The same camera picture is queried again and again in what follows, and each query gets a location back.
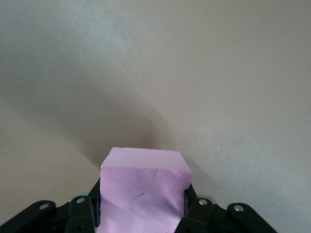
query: metal screw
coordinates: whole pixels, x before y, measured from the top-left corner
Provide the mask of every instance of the metal screw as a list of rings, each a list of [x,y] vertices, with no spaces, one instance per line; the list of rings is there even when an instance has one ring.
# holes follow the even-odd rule
[[[240,205],[233,206],[233,209],[237,212],[243,212],[244,211],[244,208]]]
[[[78,200],[77,200],[77,203],[79,204],[79,203],[82,203],[82,202],[84,202],[86,199],[85,198],[79,198]]]
[[[48,208],[48,206],[49,206],[48,203],[42,204],[39,206],[39,210],[44,210],[44,209]]]
[[[199,204],[200,204],[200,205],[207,205],[207,200],[205,200],[205,199],[199,199]]]

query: screw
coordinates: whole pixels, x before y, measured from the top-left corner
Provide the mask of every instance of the screw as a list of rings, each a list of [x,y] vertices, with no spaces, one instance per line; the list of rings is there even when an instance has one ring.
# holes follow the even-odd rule
[[[205,200],[205,199],[199,199],[199,204],[200,204],[200,205],[207,205],[207,200]]]
[[[244,208],[240,205],[233,206],[233,209],[237,212],[243,212],[244,211]]]
[[[79,204],[79,203],[82,203],[82,202],[84,202],[86,199],[84,198],[84,197],[82,197],[82,198],[79,198],[78,200],[77,200],[77,203]]]
[[[49,206],[48,203],[42,204],[39,206],[39,210],[44,210],[44,209],[48,208],[48,206]]]

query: foam block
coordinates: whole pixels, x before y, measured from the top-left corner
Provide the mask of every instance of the foam block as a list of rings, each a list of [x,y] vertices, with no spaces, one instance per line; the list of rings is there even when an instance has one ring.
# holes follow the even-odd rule
[[[177,151],[113,148],[101,169],[98,233],[173,233],[193,174]]]

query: pink foam block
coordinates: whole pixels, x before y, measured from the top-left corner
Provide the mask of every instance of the pink foam block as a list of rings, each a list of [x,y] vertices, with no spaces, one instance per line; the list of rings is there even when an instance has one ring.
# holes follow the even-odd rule
[[[101,170],[98,233],[173,233],[192,171],[177,151],[113,148]]]

